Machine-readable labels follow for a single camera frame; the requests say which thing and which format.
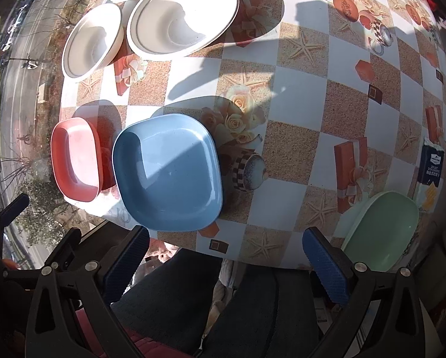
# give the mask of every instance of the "table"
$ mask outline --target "table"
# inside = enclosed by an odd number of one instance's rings
[[[150,116],[188,114],[215,140],[224,207],[203,231],[151,236],[307,269],[305,228],[317,226],[341,246],[369,197],[413,196],[425,108],[438,106],[446,150],[446,55],[426,0],[240,1],[229,30],[189,57],[141,61],[124,45],[115,65],[64,82],[61,120],[94,122],[107,163],[106,190],[90,203],[69,202],[132,228],[112,176],[113,141]],[[412,250],[432,211],[421,212]]]

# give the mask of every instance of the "white logo on package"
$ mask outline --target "white logo on package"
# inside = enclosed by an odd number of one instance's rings
[[[440,164],[441,156],[436,155],[435,153],[430,154],[430,162],[433,164]]]

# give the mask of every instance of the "pink plate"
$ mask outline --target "pink plate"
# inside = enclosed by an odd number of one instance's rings
[[[66,197],[81,202],[95,199],[102,189],[102,155],[90,123],[74,117],[55,125],[50,156],[57,186]]]

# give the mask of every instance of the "road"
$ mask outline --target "road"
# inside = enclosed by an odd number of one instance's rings
[[[57,14],[65,2],[66,0],[34,0],[32,2],[19,35],[11,46],[11,58],[43,59],[50,34],[58,18]],[[21,68],[23,63],[23,61],[9,61],[1,80],[2,158],[26,157],[30,154],[29,149],[32,147],[18,138],[33,134],[41,69],[49,68],[49,66],[39,63],[38,68],[27,70]],[[17,162],[2,163],[1,178],[5,178],[19,166]],[[13,198],[16,186],[17,179],[14,178],[1,183],[1,189],[6,189],[3,195],[5,202],[9,203]]]

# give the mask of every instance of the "cracker packet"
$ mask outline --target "cracker packet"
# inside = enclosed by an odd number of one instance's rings
[[[443,163],[444,149],[424,137],[416,190],[413,195],[413,200],[420,210],[433,211],[435,207]]]

